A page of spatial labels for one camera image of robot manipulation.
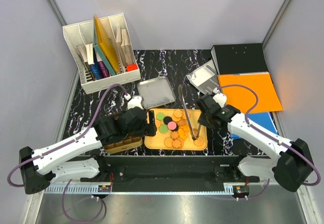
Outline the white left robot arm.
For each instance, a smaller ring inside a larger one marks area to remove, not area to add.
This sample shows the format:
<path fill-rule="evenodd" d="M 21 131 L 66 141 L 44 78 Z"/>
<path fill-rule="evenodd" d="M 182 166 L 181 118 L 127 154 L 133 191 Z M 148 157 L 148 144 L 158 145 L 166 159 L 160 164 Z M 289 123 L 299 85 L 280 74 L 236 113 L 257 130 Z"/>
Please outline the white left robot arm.
<path fill-rule="evenodd" d="M 53 183 L 71 179 L 104 182 L 111 171 L 103 157 L 79 161 L 73 158 L 130 137 L 154 136 L 156 131 L 154 112 L 134 107 L 103 116 L 90 128 L 51 146 L 37 150 L 24 147 L 19 151 L 19 160 L 25 193 L 36 194 Z"/>

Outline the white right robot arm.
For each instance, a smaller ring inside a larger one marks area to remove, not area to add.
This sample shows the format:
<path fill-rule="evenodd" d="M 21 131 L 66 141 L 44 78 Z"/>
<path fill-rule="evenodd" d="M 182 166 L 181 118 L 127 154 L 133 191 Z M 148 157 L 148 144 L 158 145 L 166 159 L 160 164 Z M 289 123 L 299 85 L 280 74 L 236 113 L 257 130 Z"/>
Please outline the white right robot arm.
<path fill-rule="evenodd" d="M 225 129 L 240 136 L 268 157 L 245 156 L 230 168 L 234 181 L 246 177 L 274 179 L 281 187 L 296 192 L 313 172 L 313 159 L 308 144 L 292 141 L 265 129 L 250 120 L 231 105 L 220 105 L 212 95 L 206 94 L 196 102 L 201 111 L 198 122 L 211 129 Z"/>

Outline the yellow cookie tray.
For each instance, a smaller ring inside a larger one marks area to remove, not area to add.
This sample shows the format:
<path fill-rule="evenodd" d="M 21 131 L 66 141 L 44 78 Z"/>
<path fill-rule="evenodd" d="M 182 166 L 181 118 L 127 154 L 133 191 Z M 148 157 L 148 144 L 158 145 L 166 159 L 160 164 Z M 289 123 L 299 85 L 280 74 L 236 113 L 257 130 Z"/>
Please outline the yellow cookie tray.
<path fill-rule="evenodd" d="M 151 150 L 184 150 L 184 151 L 203 151 L 208 146 L 207 129 L 201 126 L 199 137 L 203 138 L 205 143 L 203 146 L 196 146 L 191 137 L 187 118 L 183 109 L 165 109 L 154 108 L 150 111 L 154 112 L 155 124 L 157 127 L 156 135 L 146 136 L 144 144 Z M 176 130 L 169 130 L 167 125 L 156 118 L 156 114 L 162 112 L 165 116 L 170 116 L 178 126 Z M 197 132 L 198 118 L 200 110 L 189 109 L 189 117 L 194 132 Z"/>

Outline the metal tongs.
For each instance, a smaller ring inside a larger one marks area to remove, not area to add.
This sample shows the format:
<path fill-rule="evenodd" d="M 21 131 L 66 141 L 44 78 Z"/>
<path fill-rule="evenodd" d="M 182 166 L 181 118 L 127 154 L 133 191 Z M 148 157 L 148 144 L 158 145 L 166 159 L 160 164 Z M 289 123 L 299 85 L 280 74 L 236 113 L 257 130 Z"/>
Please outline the metal tongs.
<path fill-rule="evenodd" d="M 182 107 L 184 109 L 184 112 L 185 112 L 185 115 L 186 115 L 186 118 L 187 118 L 187 123 L 188 123 L 189 129 L 190 129 L 191 137 L 192 137 L 193 140 L 197 140 L 198 137 L 199 137 L 201 125 L 200 124 L 198 125 L 197 132 L 195 133 L 194 130 L 193 130 L 191 121 L 190 121 L 188 109 L 186 107 L 186 102 L 185 102 L 185 98 L 184 98 L 184 94 L 183 94 L 182 85 L 178 85 L 178 93 L 179 93 L 180 101 L 182 103 Z"/>

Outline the brown compartment cookie box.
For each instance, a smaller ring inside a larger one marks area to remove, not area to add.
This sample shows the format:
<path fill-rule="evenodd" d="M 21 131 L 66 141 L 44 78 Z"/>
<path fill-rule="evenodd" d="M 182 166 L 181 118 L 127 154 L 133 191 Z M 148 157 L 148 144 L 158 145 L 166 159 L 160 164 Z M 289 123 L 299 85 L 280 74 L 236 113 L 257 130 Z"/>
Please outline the brown compartment cookie box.
<path fill-rule="evenodd" d="M 104 150 L 109 154 L 116 154 L 129 149 L 137 148 L 143 143 L 142 137 L 130 136 L 120 142 L 113 143 L 104 147 Z"/>

